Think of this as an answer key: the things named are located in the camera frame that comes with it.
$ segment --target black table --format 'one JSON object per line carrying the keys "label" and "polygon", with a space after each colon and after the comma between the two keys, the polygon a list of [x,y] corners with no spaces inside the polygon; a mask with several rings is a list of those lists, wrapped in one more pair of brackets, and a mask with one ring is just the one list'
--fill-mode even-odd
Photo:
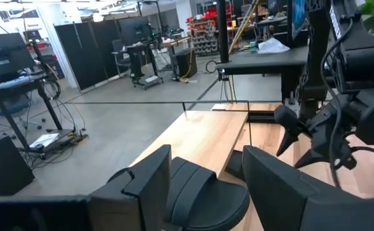
{"label": "black table", "polygon": [[304,65],[307,64],[308,46],[293,48],[277,54],[258,54],[241,51],[230,56],[230,61],[217,64],[216,68],[225,75],[231,74],[281,74],[282,101],[290,98],[291,91],[298,85]]}
{"label": "black table", "polygon": [[[10,87],[2,86],[0,87],[0,109],[3,112],[4,116],[6,117],[8,123],[12,127],[15,135],[19,139],[20,143],[23,146],[23,150],[32,153],[40,153],[42,154],[41,157],[46,157],[45,153],[59,147],[61,144],[65,142],[69,142],[71,138],[68,138],[68,141],[61,141],[63,137],[66,137],[70,133],[74,132],[73,130],[64,130],[61,123],[59,122],[57,115],[51,105],[49,98],[44,91],[43,88],[43,79],[44,78],[31,78],[31,81],[23,81],[18,84],[13,84]],[[10,97],[17,96],[19,94],[23,94],[32,90],[37,89],[38,94],[43,99],[44,103],[46,104],[47,110],[49,111],[54,124],[56,125],[56,129],[54,130],[47,130],[49,133],[58,133],[58,140],[52,142],[45,148],[31,148],[27,143],[26,138],[23,136],[22,132],[20,131],[19,127],[15,123],[12,115],[9,113],[7,108],[4,105],[4,101]]]}

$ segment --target standing desk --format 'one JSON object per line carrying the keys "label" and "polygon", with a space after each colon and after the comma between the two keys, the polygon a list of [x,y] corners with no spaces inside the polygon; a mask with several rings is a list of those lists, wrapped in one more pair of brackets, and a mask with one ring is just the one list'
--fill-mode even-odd
{"label": "standing desk", "polygon": [[[20,143],[23,146],[23,150],[27,152],[32,153],[41,153],[42,156],[45,158],[45,153],[52,150],[55,147],[58,147],[60,143],[65,142],[61,141],[63,137],[66,137],[70,133],[74,132],[73,130],[64,130],[61,123],[59,122],[57,115],[55,114],[55,111],[53,109],[53,106],[51,106],[50,100],[47,97],[46,92],[43,88],[43,77],[39,75],[31,75],[29,78],[23,78],[20,81],[12,80],[6,83],[0,83],[0,109],[2,110],[4,116],[6,117],[8,123],[12,127],[15,135],[19,139]],[[58,133],[58,139],[55,142],[52,142],[49,146],[39,149],[39,148],[31,148],[29,144],[27,143],[26,138],[21,133],[19,127],[15,123],[12,115],[9,113],[9,111],[6,109],[4,105],[4,100],[8,99],[12,96],[16,96],[19,94],[23,94],[32,90],[37,89],[38,94],[43,99],[44,104],[47,107],[48,112],[51,115],[51,118],[54,121],[54,124],[56,125],[56,129],[51,130],[50,133]]]}
{"label": "standing desk", "polygon": [[172,42],[163,42],[163,43],[161,43],[159,45],[160,49],[162,49],[162,48],[168,48],[169,59],[170,59],[171,68],[172,68],[172,71],[173,71],[172,80],[178,81],[180,79],[179,76],[177,75],[178,63],[176,62],[176,55],[175,55],[175,49],[174,49],[174,47],[175,46],[179,46],[180,43],[182,43],[182,42],[188,42],[188,41],[191,41],[191,37],[190,36],[187,36],[187,37],[184,37],[184,38],[180,38],[180,39],[177,39],[177,40],[172,41]]}
{"label": "standing desk", "polygon": [[291,97],[298,85],[304,65],[307,65],[308,46],[293,48],[277,54],[258,54],[241,51],[230,56],[230,61],[217,64],[216,69],[225,75],[281,73],[282,102]]}

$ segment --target gray floor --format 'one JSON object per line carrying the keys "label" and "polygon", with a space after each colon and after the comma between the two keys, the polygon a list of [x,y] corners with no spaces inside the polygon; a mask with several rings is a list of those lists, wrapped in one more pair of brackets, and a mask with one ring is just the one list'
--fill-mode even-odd
{"label": "gray floor", "polygon": [[[208,58],[199,58],[198,73],[191,78],[194,83],[180,83],[168,80],[165,84],[148,90],[134,88],[129,78],[121,78],[102,85],[86,94],[67,89],[73,102],[141,102],[141,101],[180,101],[198,99],[217,79],[215,74],[204,74]],[[278,101],[280,78],[278,76],[247,75],[234,79],[237,99]],[[202,100],[220,99],[221,84],[217,82]],[[49,113],[39,97],[29,112],[29,120],[39,121],[46,118],[44,128],[54,128]],[[67,101],[65,93],[61,101]],[[83,121],[73,105],[65,105],[78,127]],[[85,120],[89,139],[73,150],[60,156],[57,164],[48,164],[34,170],[34,181],[18,195],[61,195],[88,194],[101,187],[117,170],[130,164],[148,145],[150,145],[181,113],[181,105],[144,104],[144,105],[76,105]],[[196,105],[193,110],[210,110],[212,105]],[[64,107],[56,107],[56,113],[66,128],[72,124]],[[0,130],[11,133],[5,126]],[[41,135],[42,131],[32,127],[26,132],[30,142]]]}

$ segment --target shelving unit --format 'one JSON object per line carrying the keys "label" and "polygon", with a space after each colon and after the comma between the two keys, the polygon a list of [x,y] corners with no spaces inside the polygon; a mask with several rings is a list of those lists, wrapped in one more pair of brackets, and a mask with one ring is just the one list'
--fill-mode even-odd
{"label": "shelving unit", "polygon": [[[232,5],[228,4],[226,6],[227,26],[232,25],[233,17]],[[205,56],[218,53],[217,12],[215,9],[208,9],[206,14],[199,19],[190,19],[187,25],[197,55]]]}

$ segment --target black monitor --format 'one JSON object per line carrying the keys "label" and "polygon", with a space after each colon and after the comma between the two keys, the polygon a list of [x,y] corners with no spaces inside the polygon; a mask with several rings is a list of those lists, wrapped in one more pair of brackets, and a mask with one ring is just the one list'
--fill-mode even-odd
{"label": "black monitor", "polygon": [[304,28],[307,18],[305,0],[288,0],[288,36],[294,40]]}
{"label": "black monitor", "polygon": [[19,33],[0,35],[0,83],[17,78],[17,71],[35,65]]}
{"label": "black monitor", "polygon": [[268,0],[268,14],[275,16],[279,12],[279,6],[277,0]]}
{"label": "black monitor", "polygon": [[147,17],[132,17],[119,20],[125,46],[151,39],[151,27]]}

